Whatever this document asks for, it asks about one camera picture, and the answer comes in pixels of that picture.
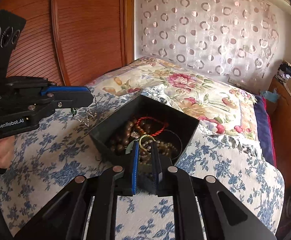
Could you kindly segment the person's left hand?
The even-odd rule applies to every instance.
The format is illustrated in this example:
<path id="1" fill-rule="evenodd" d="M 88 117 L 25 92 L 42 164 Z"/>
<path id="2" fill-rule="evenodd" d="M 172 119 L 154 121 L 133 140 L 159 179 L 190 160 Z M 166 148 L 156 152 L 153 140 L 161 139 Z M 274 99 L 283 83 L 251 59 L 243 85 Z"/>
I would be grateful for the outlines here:
<path id="1" fill-rule="evenodd" d="M 15 136 L 0 139 L 0 168 L 9 168 L 14 155 Z"/>

